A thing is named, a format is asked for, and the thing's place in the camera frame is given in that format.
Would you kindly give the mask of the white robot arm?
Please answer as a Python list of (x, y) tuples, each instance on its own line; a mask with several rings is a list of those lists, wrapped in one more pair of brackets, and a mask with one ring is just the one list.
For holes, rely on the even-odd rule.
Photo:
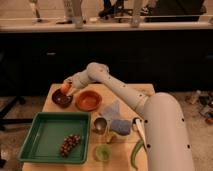
[(146, 121), (148, 171), (195, 171), (183, 112), (173, 96), (159, 92), (148, 97), (111, 76), (106, 65), (96, 62), (64, 82), (71, 85), (71, 94), (100, 82)]

